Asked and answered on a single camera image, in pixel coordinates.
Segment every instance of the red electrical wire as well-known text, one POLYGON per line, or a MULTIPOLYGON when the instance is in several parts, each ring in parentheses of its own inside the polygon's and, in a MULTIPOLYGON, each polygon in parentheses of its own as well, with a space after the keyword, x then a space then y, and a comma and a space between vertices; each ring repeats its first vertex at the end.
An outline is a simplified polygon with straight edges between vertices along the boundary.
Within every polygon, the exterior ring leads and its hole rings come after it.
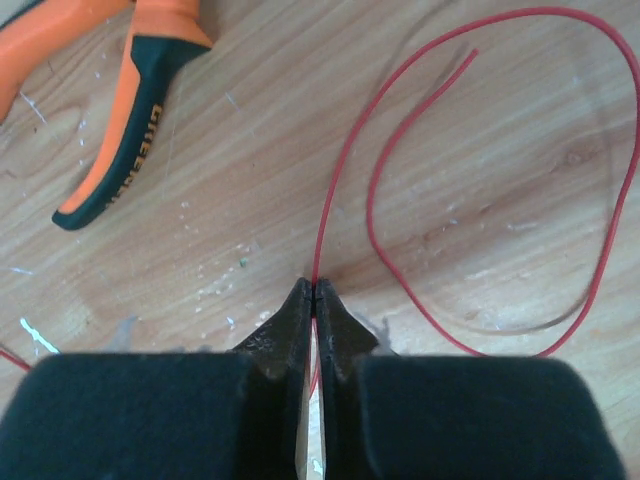
MULTIPOLYGON (((576 10, 572 8, 565 7, 534 7, 534 8, 523 8, 519 10, 512 10, 509 12, 501 13, 498 15, 493 15, 490 17, 483 18, 481 20, 477 20, 475 22, 468 23, 461 27, 458 27, 454 30, 451 30, 448 33, 432 40, 427 43, 420 49, 418 49, 413 55, 411 55, 382 85, 378 93, 371 100, 371 102, 367 105, 365 110, 360 114, 356 123, 351 128, 347 139, 342 147, 340 155, 338 157, 338 161, 336 163, 335 169, 333 171, 333 176, 331 178, 331 183, 329 184, 329 189, 327 191, 327 196, 324 203, 324 208, 322 209, 322 216, 320 218, 320 226, 318 228, 318 237, 316 240, 316 248, 315 255, 313 259, 313 271, 311 280, 315 285, 318 280, 318 273, 320 270, 320 257, 322 253, 322 244, 324 240, 324 234, 327 226, 327 220, 329 217, 329 211, 331 209, 331 202, 333 200, 336 187, 338 184, 338 180, 340 179, 340 175, 342 173, 342 169, 344 167, 345 162, 349 156, 349 152, 351 151, 351 147, 353 146, 358 134, 362 130, 362 128, 367 124, 369 117, 375 110, 376 106, 380 103, 384 95, 391 88, 391 86, 400 78, 400 76, 409 69, 416 61, 418 61, 423 55, 437 47, 438 45, 451 40, 459 35, 470 32, 472 30, 477 30, 482 27, 486 27, 489 25, 493 25, 495 23, 500 23, 506 20, 512 20, 515 18, 523 18, 529 16, 558 16, 558 17, 567 17, 575 20, 579 20, 581 22, 588 23, 589 25, 597 28, 602 33, 604 33, 611 41, 618 47, 620 53, 624 56, 629 69, 631 70, 631 76, 633 78, 633 83, 635 86, 636 92, 636 136, 635 136, 635 144, 633 148, 633 153, 631 155, 631 161, 629 162, 629 168, 627 169, 627 173, 624 177, 624 181, 622 183, 622 187, 620 188, 620 193, 618 194, 618 199, 616 201, 616 205, 611 216, 611 220, 609 222, 609 227, 607 229, 607 234, 605 236, 604 244, 602 246, 602 250, 600 253, 600 257, 598 259, 598 263, 596 265, 595 272, 593 274, 593 278, 591 283, 589 284, 589 288, 587 291, 586 300, 582 310, 573 321, 571 326, 567 329, 567 331, 551 346, 542 350, 536 356, 547 356, 554 353, 558 348, 564 345, 569 338, 575 333, 578 327, 582 324, 585 317, 589 313, 591 306, 596 298, 598 293, 598 288, 600 286, 600 282, 602 281, 602 276, 604 274, 604 269, 609 259, 609 254, 611 252, 611 248, 613 246, 613 240, 616 235, 616 230, 618 228, 618 222, 620 220, 620 215, 622 214, 622 208, 624 206, 625 199, 627 197, 627 193, 629 192, 629 188, 631 187, 631 182, 633 180, 633 176, 635 174, 638 158, 640 157, 640 66, 638 65, 638 60, 636 59, 633 50, 624 39, 624 37, 611 25, 602 20, 595 15, 592 15, 587 12, 583 12, 581 10, 576 10)), ((442 325, 427 311, 424 307, 418 296, 411 289, 409 283, 402 275, 400 269, 393 263, 389 255, 385 252, 384 248, 378 242, 376 237, 375 228, 374 228, 374 216, 373 216, 373 207, 375 194, 380 183, 380 176, 382 175, 382 171, 384 170, 384 166, 389 160, 389 156, 393 152, 393 149, 397 145, 397 143, 402 139, 404 134, 411 128, 413 123, 442 95, 444 94, 449 87, 453 85, 453 83, 460 77, 460 75, 464 72, 464 70, 469 66, 469 64, 473 61, 473 59, 477 56, 478 51, 473 50, 471 54, 465 59, 463 64, 456 70, 456 72, 449 78, 433 95, 420 103, 405 120, 403 120, 400 125, 393 132, 389 140, 387 141, 382 153, 378 157, 378 161, 374 167, 374 171, 371 177, 371 181, 369 183, 369 194, 367 196, 367 231, 369 234, 369 241, 371 242, 371 246, 378 254, 380 260, 386 265, 389 271, 396 277, 402 288, 407 292, 407 295, 414 303, 414 305, 420 310, 420 312, 425 316, 427 321, 436 329, 436 331, 442 335, 447 341, 457 346, 461 350, 470 353, 472 355, 485 356, 482 352, 479 352, 472 347, 462 343, 457 340, 453 335, 447 332, 442 325)), ((315 390, 315 387, 318 383, 319 377, 319 365, 316 362, 316 366, 314 368, 314 373, 311 382, 311 393, 315 390)))
POLYGON ((2 348, 0 348, 0 356, 6 358, 14 365, 17 365, 18 367, 22 368, 25 372, 28 372, 29 370, 31 370, 31 366, 27 362, 25 362, 24 360, 22 360, 21 358, 15 355, 12 355, 11 353, 7 352, 2 348))

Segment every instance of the wire cutter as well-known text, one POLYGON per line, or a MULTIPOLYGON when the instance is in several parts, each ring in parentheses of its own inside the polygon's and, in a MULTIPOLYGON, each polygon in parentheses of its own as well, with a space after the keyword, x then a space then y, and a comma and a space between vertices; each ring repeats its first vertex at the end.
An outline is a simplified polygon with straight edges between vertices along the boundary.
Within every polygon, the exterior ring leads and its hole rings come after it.
POLYGON ((314 318, 325 479, 625 478, 566 364, 377 351, 325 279, 229 352, 48 357, 0 422, 0 478, 308 478, 314 318))
MULTIPOLYGON (((87 176, 52 220, 80 229, 109 208, 145 162, 167 90, 186 63, 213 42, 196 23, 200 0, 137 0, 106 134, 87 176)), ((33 0, 0 26, 0 123, 31 71, 133 5, 130 0, 33 0)))

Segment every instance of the orange pliers handle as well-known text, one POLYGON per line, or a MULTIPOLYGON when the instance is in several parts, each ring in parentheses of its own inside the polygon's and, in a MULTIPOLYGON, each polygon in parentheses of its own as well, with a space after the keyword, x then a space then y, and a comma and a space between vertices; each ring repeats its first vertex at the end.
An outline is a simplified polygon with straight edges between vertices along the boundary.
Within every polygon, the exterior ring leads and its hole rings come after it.
MULTIPOLYGON (((52 220, 60 227, 76 230, 89 224, 140 170, 173 77, 213 45, 196 23, 199 1, 137 0, 102 147, 86 178, 54 213, 52 220)), ((33 68, 130 4, 35 0, 0 27, 0 120, 33 68)))

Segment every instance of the wooden surface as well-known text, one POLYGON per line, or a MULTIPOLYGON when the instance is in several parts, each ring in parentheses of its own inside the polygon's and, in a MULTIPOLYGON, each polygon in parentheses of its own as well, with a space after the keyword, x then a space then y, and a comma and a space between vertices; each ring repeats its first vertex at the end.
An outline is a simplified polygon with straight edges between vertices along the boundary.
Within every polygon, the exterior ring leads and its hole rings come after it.
MULTIPOLYGON (((44 355, 24 318, 63 351, 233 346, 310 274, 330 172, 381 78, 438 34, 537 3, 203 0, 213 51, 176 78, 130 191, 68 233, 50 215, 97 154, 131 12, 97 28, 32 74, 0 127, 0 341, 30 362, 44 355)), ((636 0, 555 3, 604 17, 640 53, 636 0)), ((353 151, 322 263, 360 318, 388 319, 402 353, 455 350, 368 245, 366 186, 396 124, 473 47, 478 59, 401 142, 376 206, 385 246, 460 338, 528 354, 566 329, 498 335, 575 309, 631 154, 630 75, 586 25, 513 21, 413 68, 353 151)), ((588 382, 631 478, 640 478, 639 229, 635 185, 592 313, 557 355, 588 382)), ((21 376, 0 363, 0 405, 21 376)), ((309 478, 319 478, 317 422, 309 478)))

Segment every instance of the wooden table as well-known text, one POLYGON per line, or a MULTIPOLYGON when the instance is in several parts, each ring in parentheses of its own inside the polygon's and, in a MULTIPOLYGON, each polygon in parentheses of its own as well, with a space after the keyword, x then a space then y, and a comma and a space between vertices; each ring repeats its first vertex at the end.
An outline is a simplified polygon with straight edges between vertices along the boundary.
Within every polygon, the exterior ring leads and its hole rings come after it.
MULTIPOLYGON (((602 16, 640 53, 636 0, 554 3, 602 16)), ((31 75, 0 127, 0 341, 29 362, 47 354, 25 319, 65 352, 235 345, 310 274, 336 156, 381 79, 455 26, 536 4, 203 0, 213 51, 174 81, 130 191, 68 233, 50 215, 97 154, 131 12, 100 26, 31 75)), ((631 155, 631 78, 589 26, 516 20, 416 65, 353 150, 322 262, 351 311, 378 329, 388 320, 402 353, 456 350, 369 246, 368 178, 397 123, 473 47, 474 64, 399 145, 376 204, 385 247, 461 339, 530 354, 564 332, 566 321, 504 335, 575 315, 631 155)), ((592 313, 557 354, 593 390, 631 478, 640 478, 639 230, 636 185, 592 313)), ((0 363, 0 405, 21 377, 0 363)), ((311 434, 318 478, 317 413, 311 434)))

